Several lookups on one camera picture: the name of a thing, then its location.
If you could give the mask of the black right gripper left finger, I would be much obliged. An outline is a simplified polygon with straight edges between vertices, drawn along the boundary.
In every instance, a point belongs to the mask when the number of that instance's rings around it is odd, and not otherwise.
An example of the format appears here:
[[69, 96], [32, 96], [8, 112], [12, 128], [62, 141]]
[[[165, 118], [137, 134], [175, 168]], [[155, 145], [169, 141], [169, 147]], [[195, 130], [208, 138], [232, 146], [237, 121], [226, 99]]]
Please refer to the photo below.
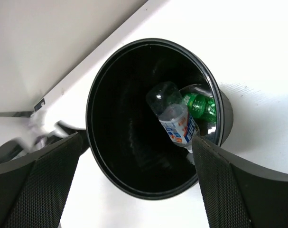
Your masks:
[[74, 133], [0, 164], [0, 228], [56, 228], [81, 154]]

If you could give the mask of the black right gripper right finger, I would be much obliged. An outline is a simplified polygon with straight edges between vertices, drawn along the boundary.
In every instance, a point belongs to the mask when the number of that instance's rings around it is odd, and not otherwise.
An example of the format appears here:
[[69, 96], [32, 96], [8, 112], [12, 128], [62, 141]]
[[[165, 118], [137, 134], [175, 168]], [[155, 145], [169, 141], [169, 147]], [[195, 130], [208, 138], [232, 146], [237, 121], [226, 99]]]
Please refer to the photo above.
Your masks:
[[192, 148], [211, 228], [288, 228], [288, 174], [198, 136]]

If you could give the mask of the orange blue label bottle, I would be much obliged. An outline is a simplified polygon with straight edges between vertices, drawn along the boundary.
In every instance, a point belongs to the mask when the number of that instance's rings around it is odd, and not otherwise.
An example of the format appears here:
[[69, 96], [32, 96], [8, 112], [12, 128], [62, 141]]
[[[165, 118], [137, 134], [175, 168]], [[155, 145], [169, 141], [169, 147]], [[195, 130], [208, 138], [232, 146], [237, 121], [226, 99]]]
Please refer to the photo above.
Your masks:
[[146, 94], [146, 102], [171, 142], [192, 154], [192, 140], [200, 129], [178, 87], [170, 81], [161, 82]]

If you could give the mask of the green plastic bottle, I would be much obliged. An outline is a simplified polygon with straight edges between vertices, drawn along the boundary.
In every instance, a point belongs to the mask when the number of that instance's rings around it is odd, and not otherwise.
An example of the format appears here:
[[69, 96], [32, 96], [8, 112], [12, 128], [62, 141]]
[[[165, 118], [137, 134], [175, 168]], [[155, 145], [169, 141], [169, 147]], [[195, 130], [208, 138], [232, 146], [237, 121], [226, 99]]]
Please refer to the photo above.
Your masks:
[[208, 123], [217, 122], [214, 96], [209, 86], [192, 84], [179, 90], [191, 115]]

